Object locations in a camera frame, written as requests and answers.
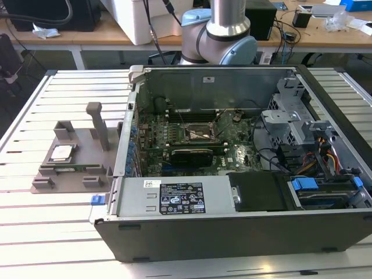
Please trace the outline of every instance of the power supply label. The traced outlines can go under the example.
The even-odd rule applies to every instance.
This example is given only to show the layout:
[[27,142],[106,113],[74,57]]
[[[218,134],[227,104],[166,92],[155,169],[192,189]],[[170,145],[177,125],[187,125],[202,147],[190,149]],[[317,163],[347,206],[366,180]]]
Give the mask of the power supply label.
[[163,215],[205,213],[203,184],[161,184],[159,202]]

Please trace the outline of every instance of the floor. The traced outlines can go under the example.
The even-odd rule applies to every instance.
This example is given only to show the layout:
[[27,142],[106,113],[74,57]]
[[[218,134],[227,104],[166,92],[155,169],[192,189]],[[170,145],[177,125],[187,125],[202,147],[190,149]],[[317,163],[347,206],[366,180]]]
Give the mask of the floor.
[[[74,70],[74,60],[70,52],[38,51],[32,52],[37,60],[47,69]],[[155,52],[125,52],[126,63],[121,65],[119,54],[113,51],[87,51],[83,53],[88,69],[128,69],[131,65],[147,65],[148,56]],[[290,65],[302,61],[306,53],[296,53],[290,60]],[[38,85],[38,80],[45,73],[26,51],[23,52],[24,63],[16,83],[7,85],[0,82],[0,137],[8,129],[11,122],[26,103],[28,97]],[[314,67],[343,67],[367,92],[372,93],[372,59],[358,60],[357,55],[330,54],[316,60]],[[279,55],[273,64],[281,64]],[[154,60],[155,65],[161,65],[160,59]]]

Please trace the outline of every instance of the wooden table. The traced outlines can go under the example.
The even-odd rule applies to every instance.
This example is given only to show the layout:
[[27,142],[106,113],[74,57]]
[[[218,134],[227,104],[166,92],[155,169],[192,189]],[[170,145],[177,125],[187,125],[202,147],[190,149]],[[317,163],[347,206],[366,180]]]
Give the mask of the wooden table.
[[[289,10],[295,10],[303,2],[284,0]],[[309,0],[307,5],[320,4],[323,0]],[[284,12],[277,12],[280,19]],[[359,19],[371,20],[372,12],[350,13]],[[294,13],[283,16],[282,21],[291,24]],[[311,18],[307,28],[300,28],[301,41],[296,44],[294,52],[340,52],[340,53],[372,53],[372,38],[365,33],[350,29],[328,33],[323,27],[324,19]],[[78,69],[85,69],[81,51],[153,51],[154,44],[133,45],[110,14],[103,13],[102,20],[94,32],[63,31],[57,38],[43,40],[31,32],[17,32],[12,26],[15,36],[30,50],[64,50],[73,54]],[[286,26],[284,30],[293,31]],[[0,33],[8,34],[17,49],[23,49],[10,34],[4,20],[0,20]],[[169,36],[159,39],[163,51],[181,50],[182,37]],[[274,28],[268,41],[259,41],[259,51],[263,52],[261,63],[269,60],[271,54],[280,44],[280,33]]]

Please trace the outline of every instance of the yellow wire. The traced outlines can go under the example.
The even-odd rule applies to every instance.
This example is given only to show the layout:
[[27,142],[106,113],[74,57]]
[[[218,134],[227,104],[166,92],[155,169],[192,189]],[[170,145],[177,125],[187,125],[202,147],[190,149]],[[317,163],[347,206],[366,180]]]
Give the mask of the yellow wire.
[[331,154],[327,154],[327,156],[328,156],[329,158],[332,159],[332,161],[333,161],[333,166],[334,166],[334,169],[335,169],[335,172],[337,172],[337,170],[336,170],[336,161],[335,161],[335,158],[334,158]]
[[312,166],[314,166],[316,163],[316,161],[312,161],[310,164],[308,164],[306,167],[304,167],[302,170],[300,170],[299,172],[297,172],[297,174],[300,174],[300,173],[303,173],[305,170],[308,170],[309,168],[311,168]]

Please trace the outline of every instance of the green circuit board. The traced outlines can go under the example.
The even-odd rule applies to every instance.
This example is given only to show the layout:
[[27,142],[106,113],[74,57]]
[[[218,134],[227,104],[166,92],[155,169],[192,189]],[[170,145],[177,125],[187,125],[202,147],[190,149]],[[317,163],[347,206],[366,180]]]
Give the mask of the green circuit board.
[[[235,112],[225,112],[220,120],[213,124],[214,136],[210,140],[206,138],[210,136],[206,132],[210,122],[169,123],[165,116],[141,116],[141,149],[142,154],[146,154],[146,157],[142,158],[144,176],[217,176],[231,171],[262,170],[250,142],[252,119],[236,122],[233,121],[234,116]],[[186,144],[193,144],[199,149],[212,149],[218,155],[213,156],[212,165],[209,167],[173,167],[169,159],[170,149],[178,145],[183,148]]]

